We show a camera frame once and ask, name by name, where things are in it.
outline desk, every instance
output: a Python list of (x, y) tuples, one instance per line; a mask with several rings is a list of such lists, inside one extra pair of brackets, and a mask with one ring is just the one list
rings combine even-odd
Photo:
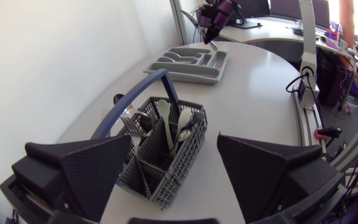
[[(112, 191), (102, 223), (127, 223), (130, 217), (159, 220), (217, 218), (221, 223), (244, 223), (239, 204), (216, 147), (222, 134), (298, 146), (298, 129), (291, 94), (286, 85), (299, 72), (281, 57), (247, 44), (217, 42), (228, 52), (224, 75), (216, 85), (173, 82), (179, 99), (204, 105), (208, 117), (205, 142), (172, 206), (161, 211), (118, 186)], [(202, 43), (184, 47), (211, 49)], [(156, 57), (134, 65), (114, 82), (72, 124), (59, 142), (89, 139), (101, 122), (103, 109), (116, 93), (127, 93), (146, 74)], [(167, 96), (161, 81), (138, 96), (140, 106), (150, 96)], [(121, 125), (114, 125), (112, 134)]]
[[(262, 27), (255, 27), (250, 29), (239, 29), (235, 27), (226, 26), (220, 32), (220, 36), (233, 41), (240, 42), (243, 44), (249, 44), (252, 42), (268, 41), (268, 40), (286, 40), (303, 43), (303, 36), (296, 35), (292, 32), (292, 29), (286, 27), (295, 27), (294, 24), (286, 24), (283, 22), (267, 21), (262, 19), (249, 19), (251, 22), (260, 22)], [(328, 46), (322, 40), (316, 41), (316, 46), (322, 49), (329, 50), (335, 54), (349, 57), (346, 52), (342, 52), (336, 46), (332, 44)]]

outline office desk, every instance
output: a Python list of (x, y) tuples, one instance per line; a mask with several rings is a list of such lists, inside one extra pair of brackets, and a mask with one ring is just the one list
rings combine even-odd
[[(259, 141), (299, 145), (293, 102), (291, 95), (285, 91), (286, 85), (299, 75), (298, 71), (281, 57), (258, 47), (233, 42), (216, 44), (219, 50), (228, 52), (229, 57), (218, 84), (173, 82), (179, 99), (204, 105), (208, 129), (203, 147), (172, 206), (161, 211), (153, 203), (115, 186), (102, 223), (127, 223), (130, 217), (159, 220), (215, 217), (221, 223), (244, 223), (216, 147), (219, 132)], [(202, 43), (184, 47), (210, 49)], [(83, 112), (59, 142), (89, 139), (101, 122), (105, 107), (112, 106), (113, 96), (127, 93), (141, 81), (146, 76), (143, 69), (157, 56), (139, 62), (115, 81)], [(161, 81), (148, 87), (133, 105), (140, 106), (150, 96), (167, 96)], [(114, 125), (111, 133), (117, 133), (121, 125)]]
[[(296, 35), (293, 33), (292, 29), (286, 28), (295, 27), (296, 25), (294, 24), (267, 21), (262, 19), (250, 19), (250, 21), (260, 22), (263, 26), (250, 29), (239, 29), (235, 27), (226, 26), (223, 30), (221, 30), (220, 36), (227, 40), (233, 42), (240, 42), (243, 44), (268, 40), (286, 40), (303, 43), (303, 36)], [(330, 43), (326, 44), (326, 42), (323, 42), (319, 39), (316, 41), (316, 46), (321, 47), (325, 50), (332, 51), (335, 54), (348, 57), (348, 54), (346, 52), (342, 52), (340, 48)]]

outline spoon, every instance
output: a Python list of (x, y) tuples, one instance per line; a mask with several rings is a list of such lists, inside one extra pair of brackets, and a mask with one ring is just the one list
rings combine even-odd
[[(116, 94), (116, 95), (114, 96), (114, 98), (112, 99), (113, 102), (114, 102), (114, 104), (116, 104), (119, 100), (121, 100), (121, 98), (122, 98), (123, 96), (124, 96), (124, 95), (123, 95), (123, 94), (120, 94), (120, 93)], [(149, 117), (148, 114), (143, 113), (143, 112), (137, 110), (132, 104), (130, 104), (130, 105), (124, 110), (124, 112), (122, 112), (122, 114), (124, 114), (124, 115), (141, 114), (141, 115), (143, 115), (143, 116)]]
[(191, 118), (191, 110), (189, 108), (183, 109), (179, 115), (179, 121), (178, 121), (178, 134), (176, 135), (175, 140), (178, 138), (178, 135), (180, 134), (181, 130), (189, 123), (189, 120)]
[(189, 129), (181, 131), (177, 136), (177, 141), (175, 147), (169, 152), (169, 156), (174, 158), (177, 154), (179, 142), (183, 142), (191, 136), (191, 131)]
[(165, 100), (160, 100), (158, 102), (158, 112), (160, 112), (160, 115), (161, 115), (162, 119), (164, 120), (165, 134), (167, 134), (168, 148), (171, 149), (171, 148), (173, 148), (173, 142), (172, 142), (172, 137), (171, 137), (171, 131), (169, 129), (169, 120), (168, 120), (170, 108), (169, 108), (168, 103)]

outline blue handle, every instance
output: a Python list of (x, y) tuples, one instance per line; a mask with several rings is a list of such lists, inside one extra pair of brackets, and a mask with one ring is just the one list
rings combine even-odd
[(134, 101), (134, 99), (139, 96), (147, 87), (153, 84), (154, 81), (161, 78), (162, 83), (164, 84), (165, 90), (168, 93), (169, 99), (171, 102), (178, 102), (178, 95), (173, 87), (171, 78), (169, 77), (168, 70), (158, 69), (157, 71), (151, 73), (142, 81), (140, 81), (136, 86), (128, 91), (111, 109), (111, 111), (106, 115), (106, 117), (99, 124), (96, 131), (93, 133), (91, 139), (104, 138), (110, 131), (111, 127), (121, 116), (122, 112)]

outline dishwasher cutlery basket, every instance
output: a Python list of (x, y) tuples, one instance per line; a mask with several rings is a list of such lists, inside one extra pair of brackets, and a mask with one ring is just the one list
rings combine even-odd
[[(177, 122), (180, 112), (184, 108), (191, 109), (193, 115), (194, 112), (205, 114), (205, 110), (202, 105), (178, 100), (167, 70), (160, 69), (153, 72), (153, 74), (144, 78), (125, 94), (102, 120), (92, 135), (92, 139), (106, 137), (124, 109), (159, 78), (161, 78), (169, 98), (150, 97), (139, 108), (140, 111), (147, 114), (151, 114), (150, 111), (154, 110), (158, 122), (153, 133), (149, 137), (146, 137), (136, 153), (134, 144), (131, 141), (131, 151), (122, 165), (116, 184), (129, 193), (144, 200), (153, 201), (161, 209), (165, 209), (171, 206), (178, 194), (180, 186), (183, 185), (204, 143), (207, 127), (206, 116), (202, 121), (195, 121), (194, 119), (190, 124), (190, 130), (192, 132), (190, 138), (179, 144), (177, 154), (174, 158), (169, 156), (165, 126), (158, 112), (158, 101), (165, 100), (170, 105), (169, 125), (173, 140), (177, 133)], [(152, 129), (150, 118), (135, 114), (131, 117), (131, 120), (135, 122), (142, 134)], [(118, 134), (128, 134), (128, 130), (126, 127), (123, 127)]]

